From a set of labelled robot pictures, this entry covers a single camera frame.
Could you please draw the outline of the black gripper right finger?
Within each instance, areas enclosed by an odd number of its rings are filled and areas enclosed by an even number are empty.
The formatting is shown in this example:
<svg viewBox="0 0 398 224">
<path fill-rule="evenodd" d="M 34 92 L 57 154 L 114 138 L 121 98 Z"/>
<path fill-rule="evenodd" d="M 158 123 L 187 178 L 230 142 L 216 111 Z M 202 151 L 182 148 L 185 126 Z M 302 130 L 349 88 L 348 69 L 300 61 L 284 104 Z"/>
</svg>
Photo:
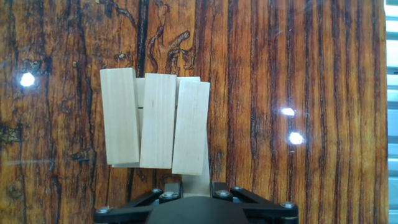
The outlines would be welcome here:
<svg viewBox="0 0 398 224">
<path fill-rule="evenodd" d="M 299 208 L 293 202 L 274 203 L 242 187 L 212 182 L 211 197 L 228 201 L 243 211 L 248 223 L 299 224 Z"/>
</svg>

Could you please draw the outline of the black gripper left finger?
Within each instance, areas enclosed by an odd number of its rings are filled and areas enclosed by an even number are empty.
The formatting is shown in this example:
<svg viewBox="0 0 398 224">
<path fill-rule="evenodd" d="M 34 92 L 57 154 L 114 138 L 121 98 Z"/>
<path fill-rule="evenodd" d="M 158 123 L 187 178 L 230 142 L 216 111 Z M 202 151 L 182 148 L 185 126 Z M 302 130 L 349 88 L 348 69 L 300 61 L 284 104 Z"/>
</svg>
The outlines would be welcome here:
<svg viewBox="0 0 398 224">
<path fill-rule="evenodd" d="M 182 198 L 179 183 L 165 184 L 164 190 L 154 188 L 118 207 L 101 207 L 93 212 L 94 223 L 145 223 L 155 206 Z"/>
</svg>

